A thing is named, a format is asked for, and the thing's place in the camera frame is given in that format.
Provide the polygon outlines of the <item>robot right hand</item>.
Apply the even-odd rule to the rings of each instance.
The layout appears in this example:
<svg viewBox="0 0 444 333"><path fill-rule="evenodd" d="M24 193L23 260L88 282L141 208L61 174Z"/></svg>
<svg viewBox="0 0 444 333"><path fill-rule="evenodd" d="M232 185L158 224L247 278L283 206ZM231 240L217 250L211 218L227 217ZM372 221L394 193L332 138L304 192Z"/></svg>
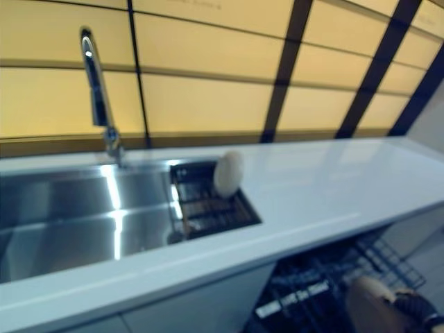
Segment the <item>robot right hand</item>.
<svg viewBox="0 0 444 333"><path fill-rule="evenodd" d="M388 308L385 332L443 332L443 315L414 290L399 289L380 298Z"/></svg>

